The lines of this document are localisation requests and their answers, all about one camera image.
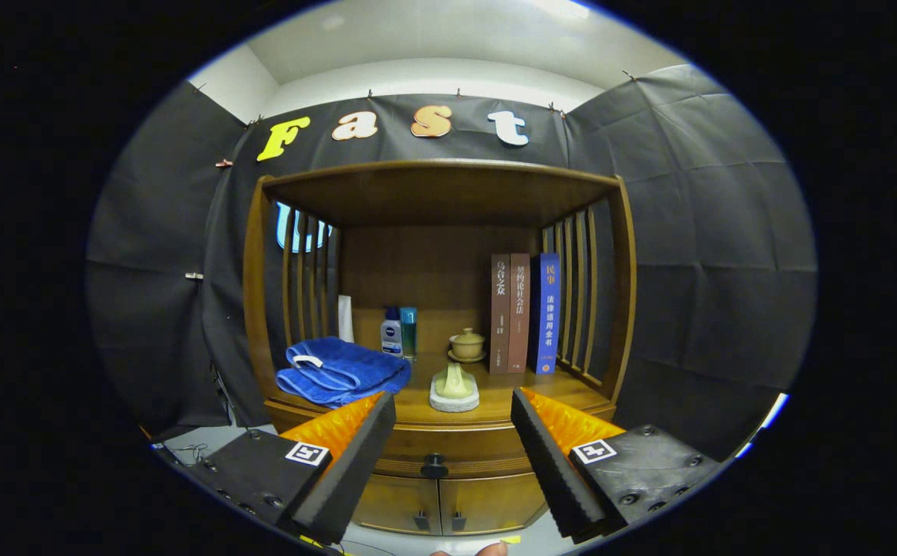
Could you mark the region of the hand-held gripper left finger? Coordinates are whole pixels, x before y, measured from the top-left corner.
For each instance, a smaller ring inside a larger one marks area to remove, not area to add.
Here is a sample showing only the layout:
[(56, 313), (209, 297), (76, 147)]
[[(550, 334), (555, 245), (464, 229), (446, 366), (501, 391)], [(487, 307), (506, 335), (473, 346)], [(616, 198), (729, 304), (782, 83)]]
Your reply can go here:
[(284, 433), (243, 433), (186, 474), (269, 527), (338, 544), (395, 422), (394, 395), (368, 395)]

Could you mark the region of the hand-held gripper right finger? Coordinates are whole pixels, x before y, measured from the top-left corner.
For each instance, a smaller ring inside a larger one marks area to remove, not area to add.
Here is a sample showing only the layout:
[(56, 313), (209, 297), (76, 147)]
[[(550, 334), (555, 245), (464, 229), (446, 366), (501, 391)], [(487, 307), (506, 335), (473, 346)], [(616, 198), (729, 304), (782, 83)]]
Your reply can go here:
[(513, 390), (509, 417), (559, 534), (572, 541), (652, 520), (722, 466), (661, 427), (622, 429), (531, 388)]

